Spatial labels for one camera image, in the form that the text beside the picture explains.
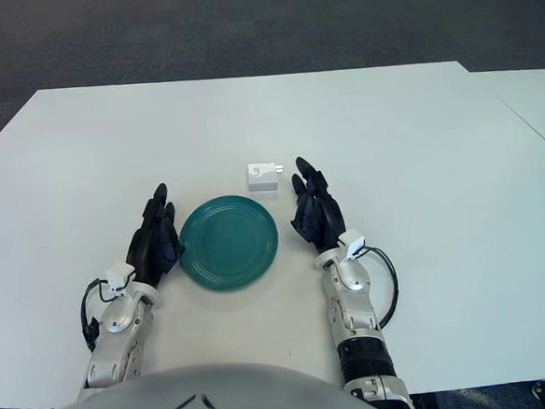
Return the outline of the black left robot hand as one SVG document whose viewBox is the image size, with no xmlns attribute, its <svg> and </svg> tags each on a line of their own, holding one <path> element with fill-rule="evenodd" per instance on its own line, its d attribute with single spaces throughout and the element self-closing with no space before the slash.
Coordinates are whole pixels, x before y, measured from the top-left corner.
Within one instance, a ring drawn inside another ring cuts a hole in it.
<svg viewBox="0 0 545 409">
<path fill-rule="evenodd" d="M 134 280 L 154 289 L 185 252 L 174 226 L 175 206 L 167 201 L 167 194 L 168 188 L 160 183 L 147 201 L 142 224 L 126 255 L 126 262 L 135 270 Z"/>
</svg>

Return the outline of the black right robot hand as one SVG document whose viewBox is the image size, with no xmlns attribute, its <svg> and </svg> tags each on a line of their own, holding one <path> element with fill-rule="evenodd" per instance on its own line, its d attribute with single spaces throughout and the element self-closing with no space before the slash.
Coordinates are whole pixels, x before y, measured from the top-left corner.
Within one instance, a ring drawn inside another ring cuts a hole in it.
<svg viewBox="0 0 545 409">
<path fill-rule="evenodd" d="M 322 172 L 302 157 L 296 159 L 296 167 L 299 173 L 292 175 L 291 184 L 297 197 L 297 211 L 290 224 L 321 254 L 337 247 L 346 231 L 342 211 L 328 193 L 328 182 Z"/>
</svg>

